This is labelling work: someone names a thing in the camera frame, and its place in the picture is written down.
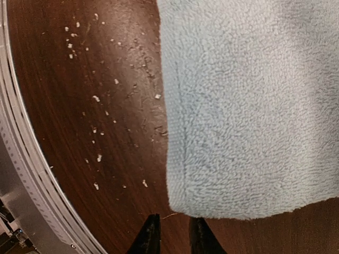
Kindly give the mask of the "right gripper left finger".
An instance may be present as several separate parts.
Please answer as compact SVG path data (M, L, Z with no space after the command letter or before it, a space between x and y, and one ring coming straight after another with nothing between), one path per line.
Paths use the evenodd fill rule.
M160 236L160 216L159 214L151 214L144 222L127 253L159 254Z

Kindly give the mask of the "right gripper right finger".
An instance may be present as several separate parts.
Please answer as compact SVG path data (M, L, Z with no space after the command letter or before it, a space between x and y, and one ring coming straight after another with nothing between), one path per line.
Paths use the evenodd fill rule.
M204 218L191 217L189 221L189 238L191 253L217 254L225 250L215 237Z

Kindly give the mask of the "light blue towel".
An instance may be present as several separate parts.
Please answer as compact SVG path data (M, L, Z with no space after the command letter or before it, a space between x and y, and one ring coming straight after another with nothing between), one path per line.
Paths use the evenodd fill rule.
M169 206L256 219L338 197L338 1L158 1Z

